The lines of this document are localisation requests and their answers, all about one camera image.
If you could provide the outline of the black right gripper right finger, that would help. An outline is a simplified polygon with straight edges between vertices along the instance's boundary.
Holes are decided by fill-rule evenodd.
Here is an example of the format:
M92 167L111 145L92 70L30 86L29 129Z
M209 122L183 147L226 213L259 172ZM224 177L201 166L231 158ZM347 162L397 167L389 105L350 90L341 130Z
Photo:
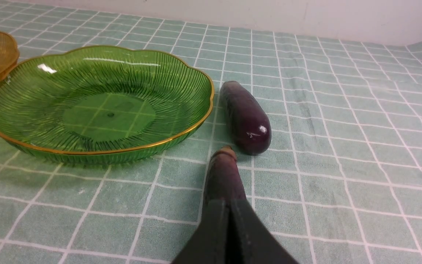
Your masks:
M291 254L273 237L250 203L230 202L231 264L297 264Z

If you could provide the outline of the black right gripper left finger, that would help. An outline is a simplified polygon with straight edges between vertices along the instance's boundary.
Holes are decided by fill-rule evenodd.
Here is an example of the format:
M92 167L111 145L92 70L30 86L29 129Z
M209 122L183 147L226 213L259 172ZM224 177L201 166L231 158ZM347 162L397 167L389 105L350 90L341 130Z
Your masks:
M191 238L173 259L173 264L224 264L229 226L229 208L221 199L210 201Z

